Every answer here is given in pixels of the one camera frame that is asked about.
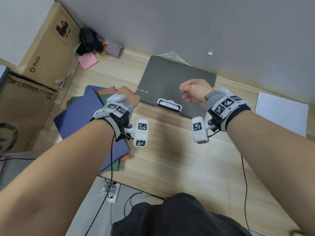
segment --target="cable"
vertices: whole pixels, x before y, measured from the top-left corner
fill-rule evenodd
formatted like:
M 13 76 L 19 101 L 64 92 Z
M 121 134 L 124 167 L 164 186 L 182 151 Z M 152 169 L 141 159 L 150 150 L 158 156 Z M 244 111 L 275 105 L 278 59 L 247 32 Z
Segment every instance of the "cable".
M 244 168 L 244 160 L 243 160 L 243 156 L 241 155 L 242 158 L 242 166 L 243 166 L 243 172 L 244 172 L 244 178 L 245 178 L 245 183 L 246 183 L 246 194 L 245 194 L 245 202 L 244 202 L 244 213 L 245 213 L 245 220 L 246 220 L 246 225 L 248 228 L 248 232 L 250 233 L 250 228 L 248 226 L 248 222 L 247 222 L 247 217 L 246 217 L 246 200 L 247 200 L 247 180 L 246 180 L 246 175 L 245 175 L 245 168 Z
M 112 223 L 112 206 L 113 206 L 113 203 L 111 203 L 111 226 L 113 226 L 113 223 Z
M 130 200 L 130 204 L 131 204 L 131 198 L 132 198 L 133 196 L 135 196 L 136 194 L 142 194 L 142 193 L 143 193 L 143 192 L 134 193 L 132 196 L 130 196 L 130 197 L 127 199 L 127 201 L 125 202 L 125 206 L 124 206 L 124 217 L 126 217 L 125 209 L 126 209 L 126 204 L 127 204 L 128 200 Z
M 94 223 L 94 221 L 95 221 L 95 219 L 96 219 L 98 213 L 100 212 L 100 209 L 102 208 L 102 206 L 103 206 L 103 204 L 104 204 L 104 202 L 105 202 L 105 200 L 106 200 L 106 198 L 107 198 L 107 196 L 108 196 L 109 190 L 110 190 L 110 188 L 112 187 L 112 183 L 113 183 L 113 144 L 114 144 L 114 138 L 115 138 L 115 135 L 113 136 L 112 145 L 111 145 L 111 181 L 110 181 L 110 185 L 109 185 L 109 187 L 108 187 L 106 196 L 105 196 L 105 198 L 104 198 L 102 204 L 100 205 L 99 210 L 97 211 L 97 213 L 96 213 L 96 215 L 95 215 L 95 217 L 94 217 L 94 219 L 93 219 L 93 221 L 92 221 L 92 223 L 91 223 L 89 229 L 86 231 L 86 233 L 85 233 L 84 236 L 86 236 L 86 235 L 88 234 L 88 232 L 90 231 L 90 228 L 92 227 L 92 224 Z
M 9 159 L 4 159 L 0 161 L 5 161 L 5 160 L 36 160 L 36 158 L 9 158 Z
M 219 130 L 219 131 L 216 131 L 214 134 L 212 134 L 212 135 L 208 136 L 208 138 L 210 138 L 210 137 L 214 136 L 214 135 L 215 135 L 215 134 L 217 134 L 218 132 L 220 132 L 220 130 Z

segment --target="wooden tabletop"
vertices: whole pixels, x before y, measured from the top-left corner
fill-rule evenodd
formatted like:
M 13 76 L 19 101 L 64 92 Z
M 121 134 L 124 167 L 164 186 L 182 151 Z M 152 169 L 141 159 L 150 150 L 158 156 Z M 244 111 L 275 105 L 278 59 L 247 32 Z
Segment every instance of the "wooden tabletop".
M 135 92 L 150 55 L 126 49 L 120 59 L 98 54 L 96 57 L 98 64 L 88 70 L 79 66 L 73 79 L 67 79 L 37 139 L 35 150 L 45 151 L 61 140 L 56 127 L 50 127 L 51 121 L 66 108 L 67 100 L 82 96 L 87 85 L 116 88 L 125 85 Z M 248 100 L 253 111 L 258 92 L 262 91 L 217 76 L 214 88 L 220 87 Z M 211 137 L 208 144 L 198 145 L 192 138 L 190 119 L 145 103 L 134 110 L 131 123 L 139 118 L 149 122 L 148 144 L 135 148 L 129 143 L 132 158 L 120 163 L 113 180 L 163 198 L 179 192 L 192 194 L 207 210 L 229 216 L 246 227 L 246 188 L 241 155 L 229 136 L 220 132 Z M 268 236 L 288 235 L 289 230 L 297 229 L 246 162 L 245 171 L 250 229 Z M 110 178 L 110 174 L 106 172 L 102 176 Z

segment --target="green notebook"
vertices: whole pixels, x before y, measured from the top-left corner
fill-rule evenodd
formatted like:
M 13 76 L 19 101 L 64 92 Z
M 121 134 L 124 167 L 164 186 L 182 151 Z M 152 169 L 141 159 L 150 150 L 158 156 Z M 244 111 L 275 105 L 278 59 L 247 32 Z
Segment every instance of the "green notebook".
M 106 99 L 108 99 L 110 96 L 112 96 L 112 94 L 102 94 L 102 95 L 99 95 L 100 99 L 102 100 L 103 104 L 106 103 Z M 72 97 L 70 99 L 70 102 L 71 104 L 73 104 L 75 101 L 77 101 L 81 96 L 78 96 L 78 97 Z M 119 171 L 119 165 L 120 165 L 120 159 L 116 160 L 113 162 L 113 171 Z M 103 171 L 111 171 L 111 166 L 105 168 Z

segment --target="brown cardboard box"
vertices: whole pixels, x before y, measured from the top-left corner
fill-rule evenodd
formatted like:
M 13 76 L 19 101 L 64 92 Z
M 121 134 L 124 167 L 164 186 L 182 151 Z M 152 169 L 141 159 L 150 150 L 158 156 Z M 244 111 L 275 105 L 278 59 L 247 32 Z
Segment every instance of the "brown cardboard box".
M 12 75 L 0 85 L 0 155 L 30 151 L 57 92 Z
M 54 90 L 66 78 L 79 41 L 80 28 L 61 3 L 55 2 L 19 66 L 0 64 Z

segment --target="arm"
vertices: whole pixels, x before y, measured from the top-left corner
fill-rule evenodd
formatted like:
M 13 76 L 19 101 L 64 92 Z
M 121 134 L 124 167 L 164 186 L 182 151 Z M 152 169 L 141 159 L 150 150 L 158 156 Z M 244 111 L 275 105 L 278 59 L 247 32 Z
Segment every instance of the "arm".
M 131 90 L 122 87 L 118 93 L 138 105 Z M 32 162 L 0 192 L 1 235 L 65 235 L 113 136 L 108 123 L 93 120 Z
M 187 102 L 202 106 L 214 90 L 203 79 L 187 81 L 180 89 Z M 315 143 L 252 111 L 233 118 L 227 134 L 294 222 L 315 234 Z

